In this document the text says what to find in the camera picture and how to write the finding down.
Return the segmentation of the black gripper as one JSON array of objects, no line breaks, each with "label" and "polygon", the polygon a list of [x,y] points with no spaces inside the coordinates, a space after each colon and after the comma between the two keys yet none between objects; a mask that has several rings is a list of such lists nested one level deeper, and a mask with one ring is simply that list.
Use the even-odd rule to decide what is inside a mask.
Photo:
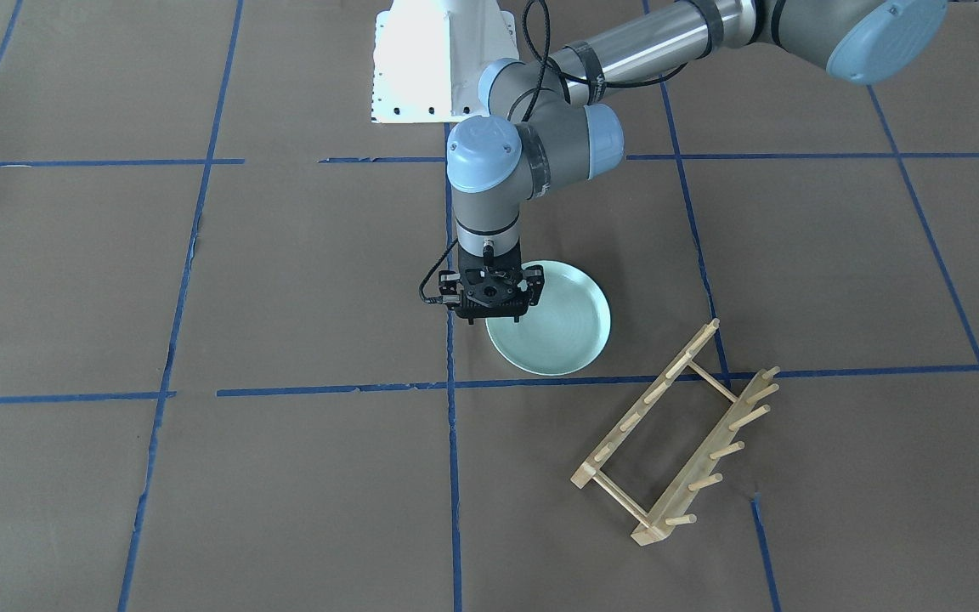
[{"label": "black gripper", "polygon": [[440,302],[470,324],[474,319],[519,321],[539,303],[544,285],[545,270],[540,264],[525,269],[483,266],[461,274],[439,272]]}]

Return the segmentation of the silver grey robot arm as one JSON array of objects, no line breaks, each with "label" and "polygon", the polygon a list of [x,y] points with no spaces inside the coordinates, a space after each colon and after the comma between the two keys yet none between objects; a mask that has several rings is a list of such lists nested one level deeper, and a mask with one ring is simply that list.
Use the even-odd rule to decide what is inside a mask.
[{"label": "silver grey robot arm", "polygon": [[838,80],[873,85],[925,49],[944,1],[676,1],[533,61],[494,59],[478,79],[485,115],[451,129],[456,270],[438,264],[438,294],[459,317],[520,319],[540,301],[545,274],[524,266],[522,202],[594,179],[622,162],[621,121],[603,102],[648,87],[722,48],[768,43]]}]

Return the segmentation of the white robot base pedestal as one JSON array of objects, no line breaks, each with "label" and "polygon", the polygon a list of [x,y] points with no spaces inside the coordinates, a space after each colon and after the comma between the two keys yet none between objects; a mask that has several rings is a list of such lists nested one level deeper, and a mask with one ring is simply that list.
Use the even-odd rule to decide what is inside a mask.
[{"label": "white robot base pedestal", "polygon": [[371,120],[381,124],[485,116],[485,67],[519,55],[516,20],[496,1],[393,1],[374,35]]}]

